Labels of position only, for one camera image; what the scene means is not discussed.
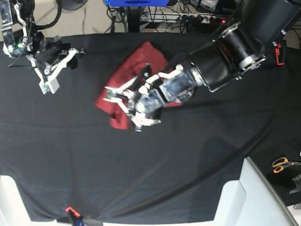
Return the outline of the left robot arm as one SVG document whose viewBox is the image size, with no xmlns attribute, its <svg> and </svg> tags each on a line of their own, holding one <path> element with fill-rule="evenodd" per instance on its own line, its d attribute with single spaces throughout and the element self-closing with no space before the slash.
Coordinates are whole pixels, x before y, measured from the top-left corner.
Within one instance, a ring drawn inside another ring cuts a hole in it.
<svg viewBox="0 0 301 226">
<path fill-rule="evenodd" d="M 243 0 L 241 17 L 215 32 L 210 40 L 185 55 L 170 72 L 141 74 L 119 87 L 106 87 L 105 101 L 115 103 L 136 131 L 160 123 L 160 111 L 170 103 L 183 103 L 197 87 L 215 92 L 260 67 L 276 38 L 301 9 L 298 0 Z"/>
</svg>

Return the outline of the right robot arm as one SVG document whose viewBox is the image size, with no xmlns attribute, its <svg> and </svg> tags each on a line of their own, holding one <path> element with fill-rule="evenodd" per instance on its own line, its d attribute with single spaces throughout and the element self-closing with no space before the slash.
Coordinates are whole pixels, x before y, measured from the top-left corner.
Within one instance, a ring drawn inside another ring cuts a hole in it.
<svg viewBox="0 0 301 226">
<path fill-rule="evenodd" d="M 34 19 L 35 1 L 0 2 L 3 53 L 14 60 L 9 67 L 18 67 L 19 58 L 26 57 L 42 82 L 50 81 L 52 75 L 58 75 L 64 68 L 77 68 L 76 56 L 85 53 L 84 49 L 72 48 L 70 43 L 63 43 L 60 36 L 47 38 L 42 33 L 42 30 L 53 27 L 61 16 L 63 2 L 58 0 L 56 3 L 57 14 L 54 20 L 46 25 L 37 25 Z"/>
</svg>

